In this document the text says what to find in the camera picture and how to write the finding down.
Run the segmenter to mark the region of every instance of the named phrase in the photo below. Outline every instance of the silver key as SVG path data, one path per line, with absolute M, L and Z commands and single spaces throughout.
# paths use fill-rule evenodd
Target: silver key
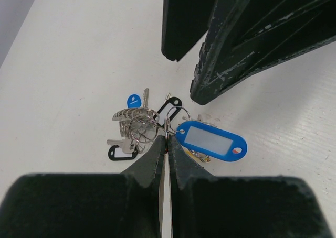
M 146 88 L 143 91 L 143 104 L 142 104 L 143 108 L 147 108 L 147 106 L 148 106 L 148 97 L 149 97 L 149 89 Z
M 126 138 L 123 141 L 122 151 L 126 154 L 131 154 L 135 151 L 136 146 L 137 146 L 136 141 Z
M 106 143 L 108 145 L 119 145 L 120 148 L 122 148 L 122 146 L 124 145 L 124 142 L 122 140 L 112 140 L 112 139 L 108 139 L 106 141 Z
M 171 93 L 168 93 L 168 94 L 166 95 L 166 98 L 164 99 L 163 104 L 165 104 L 166 101 L 168 101 L 168 99 L 171 98 L 171 97 L 172 97 Z
M 203 122 L 203 120 L 202 120 L 202 116 L 201 115 L 198 115 L 198 117 L 197 117 L 197 120 L 196 119 L 189 119 L 189 118 L 187 118 L 187 117 L 185 117 L 185 116 L 182 116 L 182 119 L 183 120 L 186 120 L 186 121 L 200 121 L 200 122 L 202 122 L 202 123 L 204 123 L 204 124 L 207 124 L 207 125 L 210 125 L 210 126 L 213 126 L 213 127 L 216 127 L 217 128 L 217 125 L 215 125 L 215 124 L 212 124 L 212 123 L 208 123 L 208 122 Z

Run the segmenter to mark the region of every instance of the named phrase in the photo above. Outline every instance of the blue key tag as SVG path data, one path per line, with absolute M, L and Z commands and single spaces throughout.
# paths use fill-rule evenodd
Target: blue key tag
M 138 108 L 141 106 L 141 98 L 133 94 L 127 99 L 127 107 L 128 108 Z
M 176 130 L 182 146 L 223 161 L 237 161 L 247 153 L 247 143 L 242 137 L 200 121 L 186 121 Z

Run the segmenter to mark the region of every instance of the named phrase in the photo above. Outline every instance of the black key tag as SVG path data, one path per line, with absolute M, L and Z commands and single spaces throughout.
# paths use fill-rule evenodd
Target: black key tag
M 158 110 L 158 114 L 160 116 L 159 121 L 157 123 L 158 125 L 164 127 L 164 119 L 166 118 L 168 111 L 174 106 L 182 106 L 181 99 L 176 98 L 176 97 L 172 97 L 172 98 L 169 98 L 162 105 L 162 107 Z M 171 111 L 169 111 L 169 119 L 172 120 L 178 114 L 178 112 L 180 110 L 181 110 L 181 108 L 174 108 Z
M 119 145 L 112 145 L 108 152 L 109 159 L 113 161 L 132 160 L 135 159 L 137 155 L 138 155 L 137 148 L 135 148 L 133 153 L 126 154 L 122 151 L 122 148 L 120 148 Z

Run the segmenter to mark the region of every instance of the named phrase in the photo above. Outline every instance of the key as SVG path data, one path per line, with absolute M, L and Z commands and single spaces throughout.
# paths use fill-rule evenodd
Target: key
M 108 139 L 106 143 L 111 146 L 118 145 L 125 154 L 133 153 L 136 148 L 136 144 L 134 143 L 134 141 L 128 138 L 124 140 Z
M 143 91 L 143 104 L 142 104 L 143 108 L 147 108 L 148 107 L 148 97 L 149 97 L 149 88 L 146 88 Z
M 136 142 L 134 140 L 126 138 L 123 141 L 122 151 L 126 154 L 131 154 L 131 153 L 134 152 L 136 146 L 137 145 L 136 145 Z
M 133 94 L 127 99 L 128 108 L 138 108 L 141 106 L 141 99 L 138 95 Z
M 108 140 L 106 141 L 106 143 L 107 143 L 108 145 L 119 145 L 120 147 L 122 147 L 123 144 L 124 144 L 124 142 L 123 142 L 122 140 L 112 140 L 112 139 L 108 139 Z
M 202 120 L 202 116 L 199 114 L 198 115 L 198 117 L 197 117 L 197 120 L 195 120 L 195 119 L 189 119 L 189 118 L 187 118 L 187 117 L 185 117 L 185 116 L 182 116 L 182 119 L 183 120 L 186 120 L 186 121 L 200 121 L 200 122 L 202 122 L 202 123 L 204 123 L 204 124 L 207 124 L 207 125 L 210 125 L 210 126 L 213 126 L 213 127 L 216 127 L 217 128 L 217 125 L 215 125 L 215 124 L 212 124 L 212 123 L 208 123 L 208 122 L 203 122 L 203 120 Z
M 165 103 L 168 101 L 168 99 L 171 98 L 171 97 L 172 97 L 171 93 L 168 93 L 168 94 L 166 95 L 166 98 L 164 99 L 163 104 L 165 104 Z

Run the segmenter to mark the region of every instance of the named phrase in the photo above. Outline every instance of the scratched surface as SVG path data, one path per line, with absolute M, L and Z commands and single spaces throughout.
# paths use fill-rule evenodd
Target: scratched surface
M 253 74 L 335 41 L 326 15 L 335 7 L 336 0 L 217 0 L 191 97 L 207 104 Z
M 193 118 L 241 135 L 240 161 L 202 164 L 214 175 L 304 179 L 336 231 L 336 44 L 256 74 L 206 106 L 190 99 L 204 38 L 179 63 L 161 55 L 163 0 L 35 0 L 0 69 L 0 195 L 29 172 L 122 172 L 113 114 L 150 89 Z M 173 124 L 182 122 L 182 112 Z

